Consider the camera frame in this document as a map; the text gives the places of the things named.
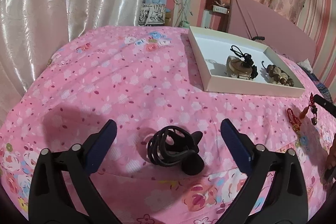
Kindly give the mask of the person's right hand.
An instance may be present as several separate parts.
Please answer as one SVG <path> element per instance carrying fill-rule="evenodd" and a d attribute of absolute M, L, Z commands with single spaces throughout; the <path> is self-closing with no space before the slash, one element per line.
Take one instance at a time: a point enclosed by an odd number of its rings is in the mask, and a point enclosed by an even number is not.
<path fill-rule="evenodd" d="M 326 168 L 332 169 L 335 166 L 336 166 L 336 135 L 334 135 L 333 144 L 329 150 L 329 154 L 326 160 Z"/>

